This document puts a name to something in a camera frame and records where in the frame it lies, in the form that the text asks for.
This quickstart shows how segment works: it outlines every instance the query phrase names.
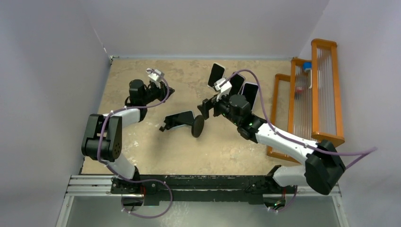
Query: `black bracket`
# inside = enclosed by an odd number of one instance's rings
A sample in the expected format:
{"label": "black bracket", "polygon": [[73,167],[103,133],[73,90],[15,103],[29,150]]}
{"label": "black bracket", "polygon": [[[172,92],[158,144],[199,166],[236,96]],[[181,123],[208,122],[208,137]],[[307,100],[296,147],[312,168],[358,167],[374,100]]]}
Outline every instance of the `black bracket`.
{"label": "black bracket", "polygon": [[[131,179],[134,181],[140,180],[140,174],[138,168],[135,166],[134,177]],[[110,190],[111,194],[139,194],[141,193],[140,187],[142,183],[131,183],[116,176],[112,178],[112,188]]]}
{"label": "black bracket", "polygon": [[161,126],[160,131],[170,130],[184,124],[191,126],[192,136],[197,138],[202,134],[205,119],[202,115],[194,118],[192,111],[186,111],[165,117],[164,123],[165,126]]}
{"label": "black bracket", "polygon": [[[282,194],[284,188],[277,186],[269,175],[140,175],[141,180],[158,179],[172,190],[174,201],[225,201],[248,202],[274,206],[281,198],[264,198],[263,194]],[[128,183],[113,178],[112,194],[141,194],[145,188],[145,206],[157,206],[169,201],[170,194],[159,182]],[[285,187],[293,193],[294,187]]]}
{"label": "black bracket", "polygon": [[209,110],[213,108],[213,105],[216,103],[217,95],[214,95],[211,99],[204,99],[201,105],[198,105],[198,110],[205,118],[205,120],[209,119]]}

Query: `beige textured mat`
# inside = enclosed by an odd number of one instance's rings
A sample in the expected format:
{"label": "beige textured mat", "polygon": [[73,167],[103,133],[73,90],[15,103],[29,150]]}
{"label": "beige textured mat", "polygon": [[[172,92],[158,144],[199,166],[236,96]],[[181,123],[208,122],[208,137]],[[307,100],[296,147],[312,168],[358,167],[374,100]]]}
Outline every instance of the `beige textured mat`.
{"label": "beige textured mat", "polygon": [[[194,138],[190,127],[161,132],[164,117],[196,108],[205,98],[215,93],[207,79],[211,66],[218,62],[226,68],[226,76],[238,69],[252,70],[262,84],[268,116],[272,103],[274,76],[289,74],[289,61],[212,61],[212,60],[115,60],[99,107],[99,113],[124,106],[129,82],[142,79],[148,84],[146,68],[156,68],[175,93],[161,106],[148,109],[144,121],[123,130],[122,153],[139,168],[141,174],[205,174],[205,175],[264,175],[275,165],[293,163],[266,156],[266,146],[243,139],[236,127],[223,116],[212,113],[205,122],[202,135]],[[253,77],[243,73],[247,81]],[[280,86],[276,125],[287,128],[289,86]],[[263,117],[259,98],[254,113]],[[86,157],[83,174],[109,174],[100,163]]]}

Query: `round black disc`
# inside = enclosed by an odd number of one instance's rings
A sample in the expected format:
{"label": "round black disc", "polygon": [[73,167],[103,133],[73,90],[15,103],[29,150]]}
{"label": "round black disc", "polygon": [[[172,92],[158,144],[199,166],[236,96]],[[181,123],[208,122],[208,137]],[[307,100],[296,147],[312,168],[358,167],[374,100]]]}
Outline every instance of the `round black disc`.
{"label": "round black disc", "polygon": [[191,127],[192,136],[198,138],[202,134],[204,125],[205,125],[205,118],[203,118],[202,115],[196,116],[195,120],[193,120],[193,124]]}

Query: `black phone screen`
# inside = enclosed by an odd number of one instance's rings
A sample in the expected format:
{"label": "black phone screen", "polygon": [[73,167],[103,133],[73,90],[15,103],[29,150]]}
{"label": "black phone screen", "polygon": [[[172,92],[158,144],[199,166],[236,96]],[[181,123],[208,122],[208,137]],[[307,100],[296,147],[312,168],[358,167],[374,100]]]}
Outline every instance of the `black phone screen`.
{"label": "black phone screen", "polygon": [[258,94],[258,85],[245,83],[244,88],[242,90],[242,95],[245,96],[246,101],[251,104],[253,109],[253,105],[255,104],[256,95]]}
{"label": "black phone screen", "polygon": [[230,79],[231,90],[228,95],[236,95],[241,91],[242,84],[245,82],[245,78],[240,74],[236,74]]}
{"label": "black phone screen", "polygon": [[224,76],[224,68],[213,64],[212,71],[210,72],[210,77],[208,81],[209,87],[214,87],[214,83],[216,83],[219,79],[223,78]]}

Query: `orange wooden frame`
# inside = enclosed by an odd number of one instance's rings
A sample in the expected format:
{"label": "orange wooden frame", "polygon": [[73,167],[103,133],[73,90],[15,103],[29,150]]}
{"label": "orange wooden frame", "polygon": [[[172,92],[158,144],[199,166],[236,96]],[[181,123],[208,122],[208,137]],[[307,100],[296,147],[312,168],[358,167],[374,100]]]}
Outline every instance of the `orange wooden frame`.
{"label": "orange wooden frame", "polygon": [[[291,76],[284,74],[276,74],[274,80],[274,91],[273,91],[273,105],[271,107],[270,121],[272,124],[276,121],[277,112],[277,100],[279,94],[279,82],[286,81],[290,83],[290,94],[289,94],[289,105],[288,105],[288,128],[287,132],[294,133],[294,100],[295,100],[295,81],[296,81],[296,68],[302,67],[305,62],[312,62],[312,135],[311,137],[315,140],[329,140],[334,146],[339,146],[345,142],[344,140],[344,129],[342,121],[342,110],[341,110],[341,94],[340,94],[340,81],[338,75],[338,58],[337,58],[337,44],[333,41],[314,39],[312,40],[312,60],[303,60],[299,58],[293,58],[291,61]],[[334,109],[336,119],[336,134],[329,134],[319,130],[319,90],[318,90],[318,64],[317,64],[317,50],[326,49],[331,51],[331,65],[333,74],[333,91],[334,91]],[[267,147],[267,155],[291,162],[298,163],[292,157],[273,152],[272,147]]]}
{"label": "orange wooden frame", "polygon": [[[314,39],[312,45],[312,138],[321,140],[330,140],[334,146],[339,146],[345,142],[344,129],[342,121],[340,81],[338,76],[337,43],[333,41]],[[319,96],[318,96],[318,65],[317,50],[327,49],[331,51],[331,66],[333,74],[334,90],[334,109],[336,118],[336,134],[332,135],[321,132],[319,129]]]}
{"label": "orange wooden frame", "polygon": [[[290,82],[290,103],[289,103],[289,108],[288,108],[288,130],[290,130],[291,128],[291,133],[292,133],[292,123],[291,123],[291,127],[290,127],[290,115],[292,116],[292,119],[294,119],[294,95],[291,96],[292,93],[295,94],[295,77],[291,77],[289,75],[284,75],[284,74],[276,74],[276,77],[274,79],[274,90],[273,90],[273,105],[271,107],[271,116],[270,116],[270,122],[272,124],[275,124],[276,122],[276,113],[277,113],[277,100],[278,100],[278,96],[279,96],[279,83],[281,81],[286,81],[286,82]],[[285,154],[281,154],[278,152],[274,152],[272,147],[267,147],[267,156],[270,157],[275,157],[275,158],[279,158],[279,159],[283,159],[286,161],[291,161],[291,162],[296,162],[298,163],[298,161],[296,161],[294,158],[292,158],[289,155],[285,155]]]}

